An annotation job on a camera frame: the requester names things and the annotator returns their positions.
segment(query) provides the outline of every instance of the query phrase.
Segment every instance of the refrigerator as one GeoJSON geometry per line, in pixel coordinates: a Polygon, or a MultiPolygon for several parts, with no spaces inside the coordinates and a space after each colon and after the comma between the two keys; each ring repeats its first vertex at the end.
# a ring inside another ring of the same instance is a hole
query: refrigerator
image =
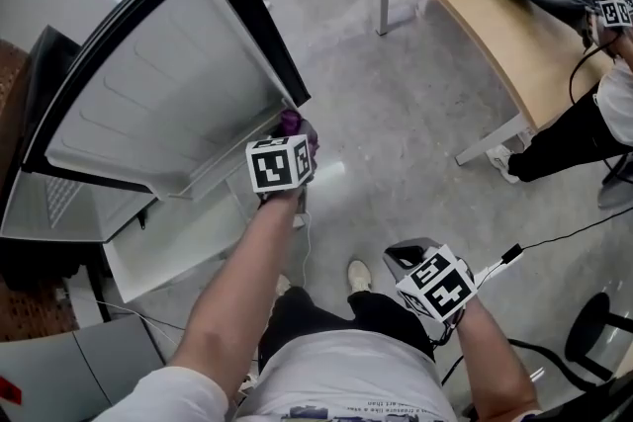
{"type": "Polygon", "coordinates": [[[309,98],[263,0],[125,0],[82,46],[47,28],[0,118],[0,238],[103,243],[144,294],[237,240],[226,179],[309,98]]]}

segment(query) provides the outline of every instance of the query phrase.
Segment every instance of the wooden desk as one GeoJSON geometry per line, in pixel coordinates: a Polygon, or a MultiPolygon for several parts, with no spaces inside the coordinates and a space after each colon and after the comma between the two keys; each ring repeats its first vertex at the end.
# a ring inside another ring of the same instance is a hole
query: wooden desk
{"type": "MultiPolygon", "coordinates": [[[[527,0],[439,0],[457,20],[497,72],[519,114],[459,155],[464,164],[514,135],[532,127],[545,127],[572,103],[570,73],[583,56],[576,32],[527,0]]],[[[388,30],[389,0],[375,0],[379,35],[388,30]]],[[[574,78],[580,97],[611,67],[598,54],[574,78]]]]}

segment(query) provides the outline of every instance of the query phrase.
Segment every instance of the white cable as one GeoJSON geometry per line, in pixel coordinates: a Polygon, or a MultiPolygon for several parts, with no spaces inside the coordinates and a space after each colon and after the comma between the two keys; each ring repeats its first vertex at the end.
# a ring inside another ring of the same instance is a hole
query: white cable
{"type": "Polygon", "coordinates": [[[308,278],[306,277],[306,263],[308,262],[308,257],[310,257],[310,254],[313,251],[313,246],[312,246],[312,243],[310,241],[310,227],[313,224],[313,216],[310,214],[310,212],[308,210],[306,210],[306,214],[308,215],[308,218],[310,220],[308,221],[308,253],[306,254],[306,258],[304,259],[304,263],[301,266],[302,273],[304,274],[303,288],[306,287],[306,282],[308,281],[308,278]]]}
{"type": "Polygon", "coordinates": [[[95,298],[91,298],[91,297],[82,297],[81,295],[72,295],[73,297],[76,297],[78,299],[83,299],[83,300],[89,300],[91,302],[97,302],[99,304],[105,304],[106,306],[111,306],[111,307],[115,307],[116,309],[122,309],[123,311],[128,311],[130,313],[135,314],[136,316],[140,317],[141,319],[143,319],[145,322],[147,322],[149,325],[151,325],[154,329],[156,329],[160,334],[162,334],[165,338],[167,338],[169,341],[171,341],[175,347],[178,346],[178,343],[176,343],[173,339],[171,339],[169,336],[167,336],[167,334],[165,334],[165,332],[158,327],[157,325],[154,325],[153,323],[151,323],[149,320],[147,320],[144,316],[142,316],[140,313],[138,313],[137,311],[134,311],[133,309],[129,309],[128,307],[122,307],[122,306],[117,306],[116,304],[111,304],[109,302],[104,302],[102,300],[97,300],[95,298]]]}

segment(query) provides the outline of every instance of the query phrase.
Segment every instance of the refrigerator door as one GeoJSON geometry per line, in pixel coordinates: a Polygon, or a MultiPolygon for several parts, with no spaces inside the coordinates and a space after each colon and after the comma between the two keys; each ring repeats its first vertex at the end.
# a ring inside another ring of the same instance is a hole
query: refrigerator door
{"type": "Polygon", "coordinates": [[[309,97],[262,0],[126,0],[83,46],[24,167],[199,201],[309,97]]]}

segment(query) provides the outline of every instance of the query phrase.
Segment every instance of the black pants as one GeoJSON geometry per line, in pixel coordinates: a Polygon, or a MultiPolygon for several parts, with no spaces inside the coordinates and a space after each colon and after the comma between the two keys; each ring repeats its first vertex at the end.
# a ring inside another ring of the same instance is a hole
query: black pants
{"type": "Polygon", "coordinates": [[[419,319],[382,294],[359,292],[348,299],[353,320],[316,307],[308,293],[290,288],[277,299],[268,328],[259,342],[259,371],[289,341],[323,331],[360,329],[385,334],[413,346],[431,359],[433,348],[419,319]]]}
{"type": "Polygon", "coordinates": [[[537,133],[523,153],[512,155],[508,173],[521,181],[534,181],[576,165],[633,151],[633,147],[615,140],[606,126],[593,100],[597,87],[582,96],[551,127],[537,133]]]}

